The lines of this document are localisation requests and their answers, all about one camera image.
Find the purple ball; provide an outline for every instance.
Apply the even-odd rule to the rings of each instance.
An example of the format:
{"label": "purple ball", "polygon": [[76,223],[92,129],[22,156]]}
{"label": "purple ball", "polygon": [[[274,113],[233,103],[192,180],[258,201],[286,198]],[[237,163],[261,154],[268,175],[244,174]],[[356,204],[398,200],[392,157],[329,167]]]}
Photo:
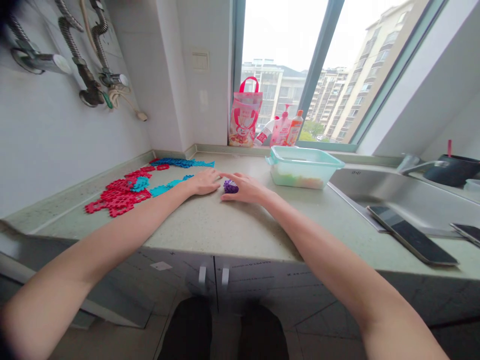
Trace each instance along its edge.
{"label": "purple ball", "polygon": [[226,180],[223,183],[223,188],[225,189],[225,194],[236,194],[239,192],[239,187],[232,180]]}

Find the sink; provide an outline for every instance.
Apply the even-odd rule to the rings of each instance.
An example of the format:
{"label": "sink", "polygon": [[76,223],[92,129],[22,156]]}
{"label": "sink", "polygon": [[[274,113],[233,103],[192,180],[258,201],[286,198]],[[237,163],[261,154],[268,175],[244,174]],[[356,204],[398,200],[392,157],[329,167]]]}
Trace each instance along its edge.
{"label": "sink", "polygon": [[387,206],[431,237],[462,238],[450,223],[480,228],[480,204],[410,176],[344,168],[328,183],[379,232],[387,232],[366,206]]}

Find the black phone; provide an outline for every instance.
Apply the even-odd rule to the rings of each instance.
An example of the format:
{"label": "black phone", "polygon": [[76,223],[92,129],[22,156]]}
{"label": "black phone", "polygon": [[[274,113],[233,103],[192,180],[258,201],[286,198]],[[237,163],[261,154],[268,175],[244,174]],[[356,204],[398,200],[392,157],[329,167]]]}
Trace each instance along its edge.
{"label": "black phone", "polygon": [[468,241],[480,248],[480,229],[478,227],[456,223],[451,223],[450,226]]}
{"label": "black phone", "polygon": [[459,262],[416,227],[386,206],[367,206],[372,216],[411,253],[428,265],[456,266]]}

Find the green speckled countertop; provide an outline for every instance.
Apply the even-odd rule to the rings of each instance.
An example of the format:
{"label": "green speckled countertop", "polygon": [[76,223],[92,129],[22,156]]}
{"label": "green speckled countertop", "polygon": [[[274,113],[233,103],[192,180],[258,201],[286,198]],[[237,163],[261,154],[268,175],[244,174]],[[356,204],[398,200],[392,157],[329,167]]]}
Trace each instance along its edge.
{"label": "green speckled countertop", "polygon": [[[205,162],[215,161],[215,168],[224,172],[240,172],[254,176],[289,204],[334,234],[377,270],[480,279],[480,249],[467,241],[433,239],[458,259],[460,266],[430,267],[420,262],[390,235],[377,232],[328,186],[323,190],[277,186],[272,181],[270,166],[263,156],[198,152],[194,158]],[[374,165],[347,166],[355,169],[393,171]],[[150,188],[182,179],[185,175],[195,174],[203,169],[172,166],[168,170],[154,171],[150,179]],[[110,178],[106,178],[103,186],[110,181],[112,181]],[[94,190],[87,190],[82,201],[77,201],[76,205],[48,220],[42,218],[43,225],[39,226],[39,220],[32,214],[30,222],[33,224],[29,224],[28,221],[24,221],[21,226],[15,226],[14,221],[11,224],[30,235],[80,240],[112,220],[106,209],[94,214],[87,214],[84,211],[83,206],[97,199],[103,190],[97,187]],[[165,220],[144,246],[216,256],[302,261],[290,238],[262,207],[255,204],[222,203],[220,201],[222,194],[221,187],[210,195],[190,198]]]}

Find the leg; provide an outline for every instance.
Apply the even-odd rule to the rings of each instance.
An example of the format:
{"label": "leg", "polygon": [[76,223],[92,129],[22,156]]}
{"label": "leg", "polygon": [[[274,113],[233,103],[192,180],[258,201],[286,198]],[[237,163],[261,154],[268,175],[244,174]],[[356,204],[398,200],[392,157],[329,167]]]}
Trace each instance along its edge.
{"label": "leg", "polygon": [[238,360],[288,360],[289,351],[284,329],[278,317],[256,305],[241,318]]}
{"label": "leg", "polygon": [[209,301],[191,297],[175,309],[158,360],[209,360],[212,314]]}

